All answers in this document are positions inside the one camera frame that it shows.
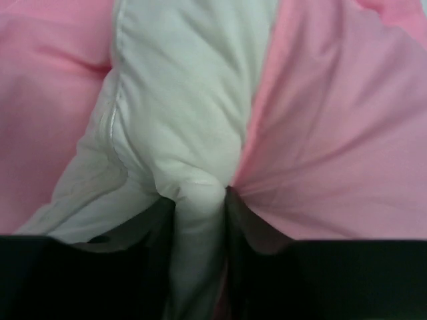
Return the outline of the pink pillowcase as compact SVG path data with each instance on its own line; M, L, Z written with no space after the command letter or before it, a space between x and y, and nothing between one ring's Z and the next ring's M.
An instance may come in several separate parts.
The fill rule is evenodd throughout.
M425 42L358 1L277 2L228 186L293 239L425 238Z

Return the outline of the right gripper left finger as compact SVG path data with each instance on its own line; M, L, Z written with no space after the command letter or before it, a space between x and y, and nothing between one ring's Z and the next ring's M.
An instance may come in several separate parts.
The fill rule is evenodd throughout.
M161 319L174 202L162 198L87 243L1 237L2 319Z

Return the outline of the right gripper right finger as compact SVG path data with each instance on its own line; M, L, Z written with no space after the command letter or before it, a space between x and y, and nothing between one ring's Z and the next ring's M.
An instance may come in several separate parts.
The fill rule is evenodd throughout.
M425 319L426 242L296 241L226 192L234 319Z

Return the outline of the white pillow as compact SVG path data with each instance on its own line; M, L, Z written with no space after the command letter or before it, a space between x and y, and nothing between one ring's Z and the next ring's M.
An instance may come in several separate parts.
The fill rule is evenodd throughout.
M277 1L117 1L112 68L51 201L18 232L83 242L176 204L165 319L211 319L224 197L246 142Z

